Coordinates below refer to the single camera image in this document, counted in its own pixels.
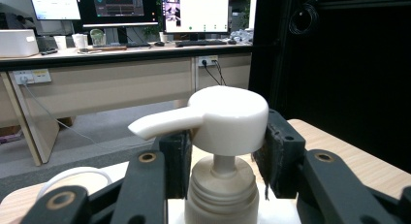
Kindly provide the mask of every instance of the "wooden table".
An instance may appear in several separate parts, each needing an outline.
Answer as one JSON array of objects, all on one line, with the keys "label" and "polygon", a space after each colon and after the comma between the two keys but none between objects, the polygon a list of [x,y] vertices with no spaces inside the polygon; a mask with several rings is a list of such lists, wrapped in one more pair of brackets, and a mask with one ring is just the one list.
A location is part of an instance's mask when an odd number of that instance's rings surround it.
[{"label": "wooden table", "polygon": [[[217,84],[206,70],[199,70],[198,56],[217,55],[227,85],[246,89],[252,50],[245,45],[166,44],[91,54],[66,48],[45,56],[0,58],[0,127],[19,124],[40,166],[48,162],[60,130],[55,118],[187,100],[195,91]],[[27,88],[19,84],[14,71],[34,69],[47,69],[51,81]],[[220,77],[216,66],[208,70]]]},{"label": "wooden table", "polygon": [[[289,120],[289,123],[305,138],[306,149],[324,149],[339,155],[365,185],[395,198],[400,197],[404,187],[411,186],[411,175],[405,171],[301,120],[292,119]],[[206,155],[208,153],[195,148],[192,165]],[[252,162],[250,154],[240,157],[251,165],[257,182],[262,182],[258,168]],[[104,170],[111,176],[113,181],[117,181],[124,177],[127,165],[128,162],[125,162],[106,167]],[[55,187],[69,184],[83,185],[89,193],[93,193],[104,187],[106,180],[102,176],[83,174],[62,180]],[[36,196],[42,186],[42,184],[36,184],[9,194],[0,205],[0,223],[10,223],[23,216],[35,203]]]}]

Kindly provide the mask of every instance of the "screw hole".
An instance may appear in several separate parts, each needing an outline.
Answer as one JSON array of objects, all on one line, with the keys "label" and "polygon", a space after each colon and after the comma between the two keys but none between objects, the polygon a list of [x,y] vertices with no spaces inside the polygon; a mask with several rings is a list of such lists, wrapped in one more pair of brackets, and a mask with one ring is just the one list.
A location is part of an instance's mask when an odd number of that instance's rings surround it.
[{"label": "screw hole", "polygon": [[331,163],[331,162],[334,161],[334,159],[333,159],[330,155],[328,155],[328,154],[326,154],[326,153],[316,153],[316,154],[315,154],[315,157],[316,157],[318,160],[323,161],[323,162],[327,162],[327,163]]},{"label": "screw hole", "polygon": [[152,162],[152,161],[155,160],[155,158],[156,158],[156,155],[153,154],[153,153],[144,153],[144,154],[141,154],[141,155],[139,156],[139,160],[140,160],[140,162],[142,162],[142,163]]},{"label": "screw hole", "polygon": [[51,209],[51,210],[64,208],[67,205],[71,204],[72,201],[75,199],[75,197],[76,197],[76,194],[72,191],[61,192],[51,197],[48,200],[46,206],[48,209]]}]

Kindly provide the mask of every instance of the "white box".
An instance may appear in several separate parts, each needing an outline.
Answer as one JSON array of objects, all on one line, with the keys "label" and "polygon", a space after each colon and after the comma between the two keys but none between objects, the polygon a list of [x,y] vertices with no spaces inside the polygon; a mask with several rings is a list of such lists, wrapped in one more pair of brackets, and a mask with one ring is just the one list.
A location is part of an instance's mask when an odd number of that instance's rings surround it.
[{"label": "white box", "polygon": [[0,30],[0,57],[27,57],[39,53],[32,29]]}]

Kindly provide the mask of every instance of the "computer screen display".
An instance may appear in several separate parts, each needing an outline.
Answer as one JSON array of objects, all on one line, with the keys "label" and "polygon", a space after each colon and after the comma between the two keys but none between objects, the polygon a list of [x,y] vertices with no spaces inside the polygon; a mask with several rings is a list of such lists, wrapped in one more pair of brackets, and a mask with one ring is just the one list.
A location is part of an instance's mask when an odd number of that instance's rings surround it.
[{"label": "computer screen display", "polygon": [[228,33],[229,0],[162,0],[165,33]]},{"label": "computer screen display", "polygon": [[156,0],[78,0],[83,27],[158,24]]},{"label": "computer screen display", "polygon": [[80,19],[77,0],[31,0],[37,20]]}]

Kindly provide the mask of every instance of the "black metal bracket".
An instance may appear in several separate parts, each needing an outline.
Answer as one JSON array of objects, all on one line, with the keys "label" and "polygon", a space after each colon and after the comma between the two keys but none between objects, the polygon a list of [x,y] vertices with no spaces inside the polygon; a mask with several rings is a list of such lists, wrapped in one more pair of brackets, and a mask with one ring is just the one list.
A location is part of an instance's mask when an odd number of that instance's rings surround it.
[{"label": "black metal bracket", "polygon": [[[267,189],[297,198],[301,223],[411,223],[411,187],[400,200],[364,186],[337,155],[305,150],[305,139],[276,111],[266,142],[253,153]],[[168,223],[168,199],[187,196],[188,131],[157,138],[130,159],[126,176],[88,196],[65,186],[47,193],[21,223]]]}]

